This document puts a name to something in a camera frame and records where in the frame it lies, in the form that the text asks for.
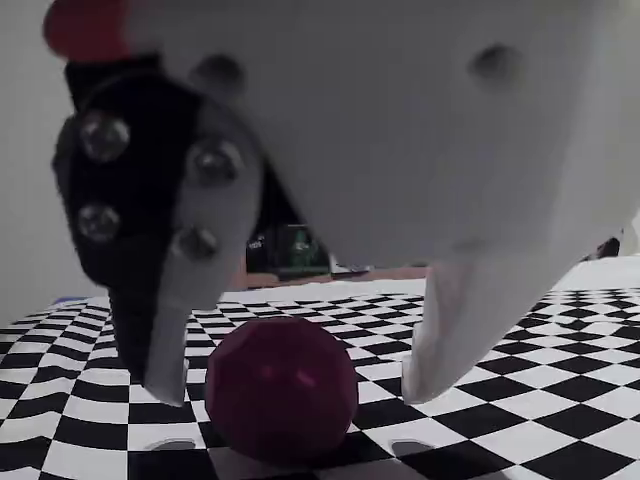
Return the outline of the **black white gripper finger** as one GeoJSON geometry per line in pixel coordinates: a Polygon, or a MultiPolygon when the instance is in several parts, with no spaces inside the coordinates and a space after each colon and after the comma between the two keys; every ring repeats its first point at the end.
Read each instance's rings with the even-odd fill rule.
{"type": "Polygon", "coordinates": [[[81,267],[107,290],[119,358],[155,399],[181,405],[189,318],[216,307],[259,214],[259,142],[227,106],[128,74],[84,95],[54,169],[81,267]]]}

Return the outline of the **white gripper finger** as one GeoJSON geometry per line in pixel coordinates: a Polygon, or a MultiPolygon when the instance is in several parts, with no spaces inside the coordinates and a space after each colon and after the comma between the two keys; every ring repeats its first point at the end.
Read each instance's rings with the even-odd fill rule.
{"type": "Polygon", "coordinates": [[[402,360],[408,404],[429,402],[466,375],[539,298],[591,247],[477,249],[436,255],[410,251],[428,264],[422,320],[402,360]]]}

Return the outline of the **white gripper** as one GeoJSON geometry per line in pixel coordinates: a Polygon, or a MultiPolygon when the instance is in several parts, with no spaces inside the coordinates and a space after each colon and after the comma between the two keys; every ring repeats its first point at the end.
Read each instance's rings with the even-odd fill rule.
{"type": "Polygon", "coordinates": [[[303,220],[348,263],[594,250],[639,206],[635,1],[68,1],[64,55],[76,111],[128,74],[230,108],[253,231],[303,220]]]}

